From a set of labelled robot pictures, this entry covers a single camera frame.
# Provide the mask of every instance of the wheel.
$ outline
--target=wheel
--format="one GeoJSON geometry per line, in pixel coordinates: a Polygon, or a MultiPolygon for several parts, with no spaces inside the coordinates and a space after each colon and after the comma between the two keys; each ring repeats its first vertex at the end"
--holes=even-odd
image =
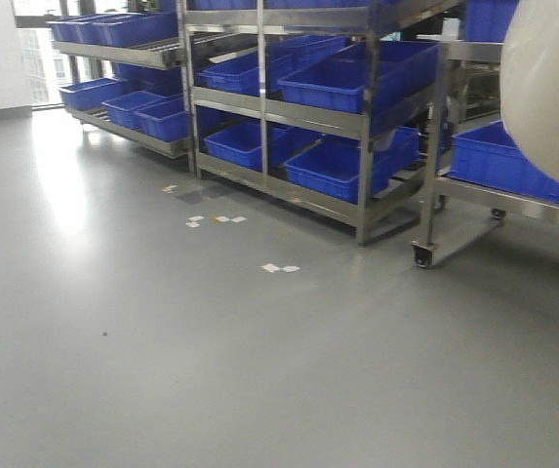
{"type": "Polygon", "coordinates": [[[437,200],[437,211],[443,212],[444,210],[446,210],[447,204],[448,204],[448,198],[446,197],[446,195],[440,195],[437,200]]]}
{"type": "Polygon", "coordinates": [[[429,249],[414,246],[414,261],[418,268],[423,270],[430,268],[433,264],[433,252],[429,249]]]}
{"type": "Polygon", "coordinates": [[[492,218],[496,221],[502,221],[506,216],[505,210],[499,210],[498,208],[492,208],[492,218]]]}

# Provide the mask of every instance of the blue plastic crate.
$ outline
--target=blue plastic crate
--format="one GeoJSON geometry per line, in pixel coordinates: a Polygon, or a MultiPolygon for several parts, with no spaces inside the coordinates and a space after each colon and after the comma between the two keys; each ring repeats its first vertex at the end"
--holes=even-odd
{"type": "MultiPolygon", "coordinates": [[[[220,111],[199,107],[199,129],[204,131],[220,125],[220,111]]],[[[183,97],[145,107],[137,111],[140,127],[147,135],[164,141],[175,141],[189,135],[189,118],[183,97]]]]}
{"type": "MultiPolygon", "coordinates": [[[[433,83],[437,74],[437,43],[427,41],[386,41],[380,44],[379,60],[402,66],[405,73],[403,93],[409,95],[433,83]]],[[[336,60],[358,60],[367,58],[366,43],[349,46],[331,56],[336,60]]]]}
{"type": "Polygon", "coordinates": [[[112,72],[118,78],[127,80],[143,80],[144,67],[137,65],[129,65],[127,63],[112,63],[112,72]]]}
{"type": "Polygon", "coordinates": [[[319,132],[301,129],[299,127],[287,127],[286,130],[290,134],[290,152],[292,154],[303,150],[306,146],[309,146],[322,136],[319,132]]]}
{"type": "Polygon", "coordinates": [[[60,96],[64,105],[78,110],[89,110],[101,107],[105,100],[125,95],[127,82],[112,78],[100,78],[76,85],[60,88],[60,96]]]}
{"type": "MultiPolygon", "coordinates": [[[[274,92],[279,89],[279,79],[294,70],[292,57],[272,57],[268,69],[270,75],[268,89],[274,92]]],[[[207,80],[210,88],[250,96],[260,95],[260,67],[257,52],[213,65],[201,71],[199,75],[207,80]]]]}
{"type": "MultiPolygon", "coordinates": [[[[342,112],[361,113],[368,67],[360,61],[321,61],[278,81],[283,98],[295,104],[323,107],[342,112]]],[[[382,63],[379,92],[373,99],[376,111],[399,102],[407,83],[404,72],[394,63],[382,63]]]]}
{"type": "Polygon", "coordinates": [[[147,86],[145,91],[151,91],[155,95],[164,96],[165,98],[174,98],[182,94],[181,87],[176,87],[173,85],[154,85],[150,83],[150,86],[147,86]]]}
{"type": "MultiPolygon", "coordinates": [[[[382,5],[394,5],[403,0],[380,0],[382,5]]],[[[370,0],[266,0],[268,8],[348,8],[367,7],[370,0]]]]}
{"type": "Polygon", "coordinates": [[[498,121],[453,137],[449,176],[559,203],[559,182],[537,169],[498,121]]]}
{"type": "Polygon", "coordinates": [[[268,46],[268,51],[290,54],[293,58],[294,70],[300,70],[331,56],[345,45],[345,37],[301,36],[271,44],[268,46]]]}
{"type": "MultiPolygon", "coordinates": [[[[389,149],[375,153],[372,195],[389,185],[390,178],[419,157],[418,131],[400,128],[389,149]]],[[[359,194],[360,151],[356,144],[325,140],[285,164],[290,182],[349,203],[359,194]]]]}
{"type": "Polygon", "coordinates": [[[104,44],[100,35],[99,24],[105,22],[118,22],[126,20],[137,20],[142,18],[138,13],[126,14],[105,14],[97,18],[90,18],[85,21],[76,21],[73,24],[77,34],[77,42],[82,44],[104,44]]]}
{"type": "Polygon", "coordinates": [[[103,105],[107,109],[110,121],[128,129],[138,129],[140,128],[140,119],[136,112],[165,100],[167,100],[166,97],[155,95],[149,91],[136,91],[108,100],[103,105]]]}
{"type": "Polygon", "coordinates": [[[519,0],[468,0],[465,40],[504,42],[519,0]]]}
{"type": "MultiPolygon", "coordinates": [[[[272,126],[270,129],[270,167],[283,164],[292,156],[290,129],[272,126]]],[[[204,138],[208,151],[225,161],[261,171],[261,129],[256,122],[245,121],[204,138]]]]}
{"type": "Polygon", "coordinates": [[[156,86],[171,85],[175,89],[181,90],[181,68],[178,66],[169,70],[144,68],[142,70],[142,79],[149,81],[156,86]]]}
{"type": "Polygon", "coordinates": [[[98,20],[94,23],[104,46],[131,47],[138,44],[177,37],[177,13],[135,15],[120,20],[98,20]]]}
{"type": "Polygon", "coordinates": [[[177,0],[160,0],[160,11],[161,12],[176,12],[178,10],[177,0]]]}
{"type": "Polygon", "coordinates": [[[72,17],[48,21],[47,24],[52,28],[54,39],[62,42],[81,42],[79,33],[85,24],[91,21],[106,19],[111,17],[109,14],[84,15],[82,17],[72,17]]]}
{"type": "Polygon", "coordinates": [[[252,10],[257,0],[196,0],[197,10],[252,10]]]}

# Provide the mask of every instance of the stainless steel shelf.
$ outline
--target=stainless steel shelf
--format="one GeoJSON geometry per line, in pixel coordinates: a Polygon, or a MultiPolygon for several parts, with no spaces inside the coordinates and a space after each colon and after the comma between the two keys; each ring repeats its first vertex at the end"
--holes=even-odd
{"type": "MultiPolygon", "coordinates": [[[[404,0],[392,7],[356,7],[327,9],[290,9],[244,11],[188,11],[180,2],[183,14],[183,34],[202,32],[230,32],[255,35],[261,47],[274,38],[265,35],[311,34],[366,36],[371,50],[377,46],[377,38],[426,20],[444,10],[462,3],[463,0],[404,0]]],[[[188,56],[189,78],[194,76],[193,59],[196,51],[188,56]]],[[[264,55],[260,55],[260,69],[266,67],[264,55]]],[[[364,109],[361,114],[337,112],[318,107],[292,104],[275,100],[264,93],[260,97],[243,96],[201,87],[191,87],[191,105],[205,106],[235,114],[260,119],[266,123],[279,123],[321,132],[339,137],[360,140],[359,203],[353,205],[327,195],[307,190],[273,176],[267,170],[268,147],[266,133],[262,131],[261,172],[251,171],[237,165],[197,152],[195,160],[199,174],[207,171],[235,180],[264,193],[290,203],[303,206],[316,213],[336,219],[356,228],[359,244],[372,240],[380,232],[384,218],[388,217],[422,185],[424,169],[410,172],[402,180],[394,180],[391,188],[370,196],[374,150],[382,150],[389,144],[391,132],[424,111],[432,102],[434,87],[426,87],[407,97],[391,109],[373,114],[372,95],[376,90],[372,83],[364,93],[364,109]]],[[[196,137],[199,137],[195,126],[196,137]]]]}
{"type": "Polygon", "coordinates": [[[559,224],[559,204],[439,176],[433,189],[466,202],[559,224]]]}
{"type": "MultiPolygon", "coordinates": [[[[432,87],[424,88],[419,93],[403,99],[373,118],[372,139],[404,124],[415,117],[418,112],[424,110],[431,99],[432,91],[432,87]]],[[[261,116],[259,97],[195,87],[192,89],[192,102],[196,105],[212,107],[246,117],[259,119],[261,116]]],[[[361,138],[363,114],[339,112],[273,99],[267,99],[265,104],[264,116],[269,122],[292,125],[339,137],[361,138]]]]}
{"type": "Polygon", "coordinates": [[[134,48],[94,46],[74,42],[58,42],[54,49],[70,56],[89,57],[92,59],[111,60],[131,65],[147,66],[166,70],[177,66],[185,57],[180,39],[144,44],[134,48]]]}
{"type": "MultiPolygon", "coordinates": [[[[255,38],[245,34],[221,33],[202,34],[193,38],[193,44],[200,59],[217,56],[234,48],[251,47],[257,44],[255,38]]],[[[147,66],[167,70],[185,62],[185,46],[179,38],[143,44],[132,48],[95,46],[74,42],[53,43],[54,49],[70,56],[110,60],[131,65],[147,66]]]]}
{"type": "MultiPolygon", "coordinates": [[[[426,20],[462,0],[406,0],[400,4],[379,7],[374,21],[378,35],[401,30],[426,20]]],[[[184,19],[189,31],[258,32],[256,10],[188,11],[184,19]]],[[[373,27],[369,7],[286,9],[263,11],[263,32],[266,34],[361,35],[373,27]]]]}
{"type": "Polygon", "coordinates": [[[448,42],[448,60],[484,61],[499,63],[502,44],[498,42],[448,42]]]}
{"type": "Polygon", "coordinates": [[[114,124],[110,122],[107,111],[102,107],[88,111],[81,111],[71,107],[66,107],[65,109],[83,124],[94,125],[102,130],[138,143],[140,146],[144,146],[170,159],[176,159],[179,158],[179,156],[187,154],[191,147],[191,140],[189,137],[167,142],[154,138],[153,136],[145,135],[142,132],[114,124]]]}
{"type": "Polygon", "coordinates": [[[402,184],[385,190],[376,199],[371,199],[367,210],[361,216],[358,205],[309,190],[272,175],[243,168],[206,153],[197,152],[196,162],[197,168],[202,171],[228,178],[349,226],[357,227],[365,223],[366,228],[374,228],[381,219],[390,215],[409,197],[416,194],[423,178],[423,170],[412,172],[412,175],[402,184]]]}
{"type": "Polygon", "coordinates": [[[412,243],[415,262],[420,268],[428,268],[433,264],[435,252],[438,256],[445,257],[468,244],[468,239],[457,239],[452,231],[444,233],[443,238],[438,238],[438,242],[435,242],[434,217],[438,199],[442,201],[446,197],[452,197],[491,208],[492,219],[485,226],[478,226],[480,229],[477,230],[477,236],[486,234],[497,225],[502,225],[507,212],[559,224],[559,204],[454,180],[442,174],[446,169],[443,168],[444,163],[440,163],[440,138],[445,122],[446,102],[448,96],[455,92],[448,89],[448,63],[450,61],[498,63],[501,50],[502,44],[492,43],[453,42],[440,45],[433,120],[429,131],[431,138],[425,167],[421,226],[419,238],[412,243]]]}
{"type": "Polygon", "coordinates": [[[209,154],[198,152],[197,168],[236,181],[257,191],[307,208],[350,226],[356,226],[357,206],[323,193],[308,190],[271,175],[243,168],[209,154]]]}

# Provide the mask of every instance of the white cylinder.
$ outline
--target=white cylinder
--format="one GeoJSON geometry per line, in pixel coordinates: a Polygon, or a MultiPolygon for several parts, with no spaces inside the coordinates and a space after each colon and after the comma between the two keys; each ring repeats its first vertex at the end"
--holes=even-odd
{"type": "Polygon", "coordinates": [[[559,0],[521,0],[500,72],[502,120],[522,152],[559,180],[559,0]]]}

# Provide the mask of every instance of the gray epoxy floor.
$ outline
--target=gray epoxy floor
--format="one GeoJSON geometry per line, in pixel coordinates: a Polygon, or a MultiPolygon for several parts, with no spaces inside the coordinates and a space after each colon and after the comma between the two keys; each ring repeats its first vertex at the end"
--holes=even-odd
{"type": "Polygon", "coordinates": [[[62,112],[0,122],[0,468],[559,467],[559,227],[433,271],[415,236],[358,249],[62,112]]]}

